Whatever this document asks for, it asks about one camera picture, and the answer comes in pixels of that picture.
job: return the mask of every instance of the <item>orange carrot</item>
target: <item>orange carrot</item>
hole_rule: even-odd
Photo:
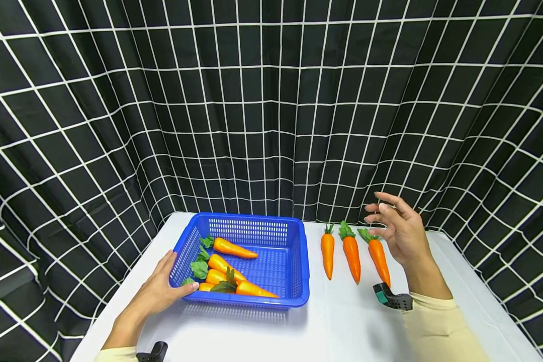
[[[279,298],[278,296],[276,296],[276,294],[260,288],[254,283],[250,283],[248,281],[241,281],[238,283],[236,294],[244,294],[245,296]]]
[[[382,243],[378,241],[377,236],[370,235],[368,229],[359,229],[358,233],[362,236],[364,241],[368,243],[368,251],[370,252],[374,266],[377,268],[378,275],[390,288],[390,272],[388,270],[388,264],[386,264],[386,255],[384,254]]]
[[[226,280],[221,281],[217,285],[215,285],[213,289],[211,290],[212,292],[236,293],[236,294],[243,294],[245,296],[278,298],[276,294],[273,294],[263,288],[260,288],[254,283],[250,283],[248,281],[236,282],[236,279],[234,277],[234,271],[230,267],[227,268],[225,277],[226,277]]]
[[[326,271],[326,277],[332,280],[332,271],[334,269],[334,237],[332,236],[332,228],[334,225],[326,224],[324,229],[324,235],[320,241],[320,247],[322,248],[322,258],[324,259],[324,270]]]
[[[221,256],[217,254],[213,254],[209,258],[209,262],[207,262],[207,265],[209,265],[209,267],[211,267],[212,269],[221,271],[222,273],[225,273],[227,268],[230,267],[232,270],[235,271],[234,275],[235,275],[235,280],[237,282],[247,281],[247,279],[244,277],[243,274],[237,271],[237,269],[234,269],[234,267],[230,266],[230,264],[226,262],[225,259],[223,259]]]
[[[211,283],[200,283],[199,284],[199,290],[200,291],[210,291],[211,288],[213,288],[215,285]]]
[[[214,251],[218,251],[222,254],[234,255],[244,259],[255,259],[257,254],[253,251],[249,251],[241,246],[230,243],[221,237],[216,237],[215,240],[208,236],[205,239],[199,238],[199,241],[205,246],[205,248],[213,247]]]
[[[219,282],[225,282],[226,280],[227,278],[225,277],[225,274],[223,274],[219,270],[210,269],[207,272],[207,278],[205,279],[205,282],[213,285],[218,285]]]
[[[368,251],[370,251],[374,266],[377,267],[378,275],[390,288],[392,286],[390,285],[390,272],[388,271],[388,265],[386,264],[386,256],[384,255],[382,243],[378,240],[370,240],[370,243],[368,243]]]
[[[360,283],[360,256],[358,254],[358,243],[354,238],[356,235],[350,229],[350,226],[341,222],[340,225],[340,239],[342,239],[342,247],[344,248],[345,258],[348,260],[348,267],[350,267],[350,273],[356,284]]]

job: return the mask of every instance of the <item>white tablecloth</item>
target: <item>white tablecloth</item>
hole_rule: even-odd
[[[175,246],[192,216],[175,213],[169,217],[89,329],[72,362],[93,360],[116,316],[146,281],[158,260]],[[357,286],[336,240],[333,277],[329,281],[320,251],[324,226],[304,224],[310,259],[310,300],[303,308],[276,312],[180,301],[147,321],[137,350],[150,351],[155,342],[164,340],[169,345],[165,362],[203,360],[212,354],[217,354],[221,362],[410,361],[400,312],[379,304],[372,290],[381,280],[367,245],[357,238],[363,262]],[[438,232],[427,235],[446,282],[489,358],[502,362],[542,361],[449,239]],[[406,293],[404,272],[384,245],[393,293]],[[234,347],[239,344],[241,349],[236,351]]]

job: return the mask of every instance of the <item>beige sleeve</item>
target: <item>beige sleeve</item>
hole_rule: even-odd
[[[138,362],[135,347],[103,349],[94,358],[94,362]]]
[[[402,318],[416,361],[489,361],[455,300],[410,295],[412,310],[402,312]]]

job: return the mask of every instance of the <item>blue plastic basket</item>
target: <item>blue plastic basket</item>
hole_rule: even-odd
[[[222,237],[257,252],[256,259],[223,257],[252,283],[279,298],[196,291],[183,299],[259,308],[289,309],[306,304],[310,297],[310,267],[302,221],[287,217],[199,213],[191,218],[173,249],[177,260],[169,275],[172,287],[192,278],[189,263],[199,253],[199,237]]]

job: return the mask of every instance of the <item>curtain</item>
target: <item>curtain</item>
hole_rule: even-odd
[[[0,1],[0,361],[69,360],[172,213],[374,191],[543,356],[543,0]]]

